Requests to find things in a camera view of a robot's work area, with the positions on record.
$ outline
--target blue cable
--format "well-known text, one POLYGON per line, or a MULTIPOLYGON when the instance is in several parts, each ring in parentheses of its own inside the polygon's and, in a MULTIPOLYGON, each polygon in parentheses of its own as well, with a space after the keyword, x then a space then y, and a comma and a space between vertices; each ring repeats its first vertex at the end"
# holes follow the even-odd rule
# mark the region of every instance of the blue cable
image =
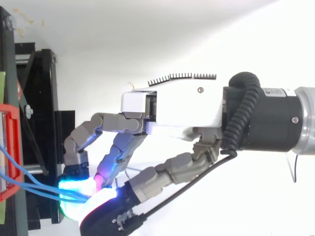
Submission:
POLYGON ((0 145, 0 150, 5 154, 5 156, 13 163, 13 165, 19 169, 20 171, 22 171, 24 174, 26 174, 35 184, 37 185, 40 185, 40 186, 43 186, 44 187, 44 190, 47 190, 49 192, 55 192, 55 191, 59 191, 59 193, 63 194, 63 195, 66 195, 69 193, 69 194, 72 194, 74 196, 78 196, 78 197, 82 197, 83 199, 85 199, 86 201, 89 199, 89 196, 87 195, 84 195, 82 193, 78 193, 78 192, 75 192, 75 191, 72 191, 72 190, 66 190, 66 189, 59 189, 59 188, 55 188, 55 187, 52 187, 52 186, 49 186, 49 185, 46 185, 46 184, 43 184, 41 182, 39 182, 38 180, 36 180, 34 178, 34 176, 32 176, 25 168, 23 168, 22 166, 20 166, 18 163, 16 163, 16 161, 10 156, 10 154, 5 150, 5 148, 3 148, 3 146, 0 145))
POLYGON ((57 196, 53 196, 53 195, 50 195, 50 194, 47 194, 47 193, 43 193, 43 192, 37 191, 35 189, 29 188, 28 187, 29 184, 18 182, 16 180, 10 178, 9 176, 6 176, 1 171, 0 171, 0 177, 3 178, 7 182, 16 184, 16 185, 20 186, 21 188, 24 188, 25 190, 27 190, 29 192, 35 193, 35 194, 40 195, 40 196, 45 197, 45 198, 50 198, 50 199, 53 199, 53 200, 64 201, 64 202, 69 202, 69 203, 78 203, 78 204, 84 204, 86 202, 86 201, 80 201, 80 200, 75 200, 75 199, 72 200, 72 199, 60 198, 60 197, 57 197, 57 196))

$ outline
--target blue led light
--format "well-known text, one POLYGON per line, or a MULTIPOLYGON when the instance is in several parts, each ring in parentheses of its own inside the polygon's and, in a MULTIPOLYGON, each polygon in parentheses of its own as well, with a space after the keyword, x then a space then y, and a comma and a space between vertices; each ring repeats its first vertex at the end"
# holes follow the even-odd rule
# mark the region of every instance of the blue led light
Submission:
MULTIPOLYGON (((85 204, 60 202, 63 214, 69 219, 79 221, 79 224, 95 208, 117 196, 116 190, 112 188, 104 188, 96 193, 96 182, 92 177, 86 180, 62 180, 58 187, 92 196, 85 204)), ((62 194, 60 197, 71 199, 62 194)))
POLYGON ((83 219, 95 208, 99 207, 103 203, 107 202, 108 200, 117 197, 117 192, 113 188, 103 188, 96 194, 94 194, 88 201, 83 204, 83 208, 81 210, 80 216, 79 216, 79 225, 81 225, 81 222, 83 219))
MULTIPOLYGON (((83 193, 88 196, 92 196, 96 192, 96 183, 92 177, 85 180, 61 180, 58 187, 60 189, 73 190, 79 193, 83 193)), ((60 194, 60 197, 71 199, 71 197, 60 194)), ((67 203, 60 201, 60 207, 63 214, 72 220, 78 221, 80 212, 83 209, 84 204, 67 203)))

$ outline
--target white background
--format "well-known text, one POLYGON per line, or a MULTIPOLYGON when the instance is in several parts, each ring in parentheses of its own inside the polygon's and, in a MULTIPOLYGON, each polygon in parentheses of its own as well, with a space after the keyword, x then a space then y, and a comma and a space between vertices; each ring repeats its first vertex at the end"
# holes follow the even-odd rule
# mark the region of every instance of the white background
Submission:
MULTIPOLYGON (((96 112, 119 112, 130 83, 143 87, 168 73, 217 73, 218 83, 227 85, 234 74, 250 71, 262 87, 315 87, 313 2, 2 0, 0 5, 17 19, 17 42, 34 41, 38 50, 58 55, 59 108, 76 110, 79 125, 96 112)), ((114 135, 104 134, 88 149, 91 175, 114 135)), ((162 162, 191 148, 173 138, 149 137, 131 165, 162 162)), ((293 153, 239 153, 133 236, 315 235, 315 158, 299 158, 293 184, 287 156, 293 164, 293 153)), ((148 211, 173 191, 167 187, 136 211, 148 211)), ((76 222, 64 220, 56 226, 42 221, 42 230, 30 235, 80 234, 76 222)))

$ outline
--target coiled cable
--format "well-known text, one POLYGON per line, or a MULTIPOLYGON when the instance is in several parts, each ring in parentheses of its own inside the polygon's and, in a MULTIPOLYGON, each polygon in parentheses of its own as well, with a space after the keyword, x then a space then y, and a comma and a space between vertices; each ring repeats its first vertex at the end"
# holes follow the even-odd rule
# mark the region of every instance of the coiled cable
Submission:
POLYGON ((221 154, 237 156, 238 143, 243 135, 247 123, 252 117, 260 91, 260 82, 256 75, 250 72, 241 72, 234 75, 228 84, 230 87, 244 89, 244 96, 233 117, 223 132, 221 154))
POLYGON ((221 166, 222 164, 232 160, 237 157, 236 150, 238 149, 238 142, 243 135, 243 130, 250 120, 252 116, 252 112, 257 105, 257 101, 259 98, 259 90, 260 83, 257 76, 249 72, 241 72, 234 75, 230 81, 229 86, 237 87, 245 90, 244 97, 242 102, 236 112, 234 113, 232 119, 229 121, 225 131, 223 132, 222 139, 222 151, 220 152, 223 155, 228 155, 222 160, 214 163, 204 172, 199 174, 195 179, 190 181, 180 190, 175 192, 173 195, 165 199, 163 202, 158 204, 153 209, 149 210, 147 213, 143 214, 143 221, 147 219, 147 217, 151 216, 162 207, 169 204, 171 201, 176 199, 178 196, 186 192, 192 186, 194 186, 197 182, 199 182, 202 178, 204 178, 208 173, 221 166))

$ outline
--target robotic hand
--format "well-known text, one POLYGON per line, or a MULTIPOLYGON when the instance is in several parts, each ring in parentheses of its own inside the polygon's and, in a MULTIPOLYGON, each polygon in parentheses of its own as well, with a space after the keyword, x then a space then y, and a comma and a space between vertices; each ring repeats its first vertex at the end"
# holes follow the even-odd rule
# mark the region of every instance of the robotic hand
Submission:
POLYGON ((94 179, 107 188, 124 171, 148 134, 180 131, 177 138, 194 140, 193 153, 182 153, 148 167, 117 189, 117 197, 90 212, 82 221, 82 236, 129 235, 154 212, 186 191, 211 170, 237 156, 236 150, 293 150, 315 154, 315 88, 295 91, 261 88, 258 78, 242 72, 223 91, 214 75, 175 74, 149 82, 122 97, 121 114, 97 113, 65 140, 65 176, 89 177, 84 151, 103 131, 118 132, 94 179), (218 161, 221 154, 228 155, 218 161), (172 183, 188 182, 149 212, 132 208, 162 192, 172 183))

